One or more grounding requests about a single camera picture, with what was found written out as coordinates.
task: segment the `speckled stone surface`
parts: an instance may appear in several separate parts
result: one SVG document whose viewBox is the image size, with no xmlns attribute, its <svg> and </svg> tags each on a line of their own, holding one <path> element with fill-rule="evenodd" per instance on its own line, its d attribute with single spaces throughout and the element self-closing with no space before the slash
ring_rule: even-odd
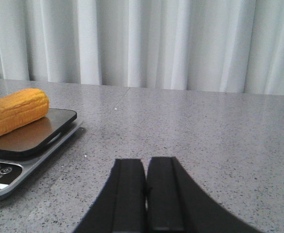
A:
<svg viewBox="0 0 284 233">
<path fill-rule="evenodd" d="M 43 89 L 84 121 L 0 201 L 0 232 L 72 232 L 115 158 L 176 156 L 218 203 L 266 233 L 284 233 L 284 96 L 0 80 L 0 97 Z"/>
</svg>

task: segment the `curtain fold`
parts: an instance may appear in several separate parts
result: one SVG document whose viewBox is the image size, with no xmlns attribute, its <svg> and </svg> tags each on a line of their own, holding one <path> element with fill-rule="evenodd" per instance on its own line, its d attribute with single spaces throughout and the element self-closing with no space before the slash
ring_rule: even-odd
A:
<svg viewBox="0 0 284 233">
<path fill-rule="evenodd" d="M 284 0 L 0 1 L 0 78 L 284 95 Z"/>
</svg>

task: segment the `yellow corn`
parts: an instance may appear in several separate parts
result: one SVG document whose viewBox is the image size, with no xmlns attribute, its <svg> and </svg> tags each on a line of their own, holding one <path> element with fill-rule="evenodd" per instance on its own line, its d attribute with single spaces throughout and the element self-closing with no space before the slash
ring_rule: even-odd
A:
<svg viewBox="0 0 284 233">
<path fill-rule="evenodd" d="M 0 98 L 0 136 L 44 117 L 48 110 L 49 99 L 37 88 Z"/>
</svg>

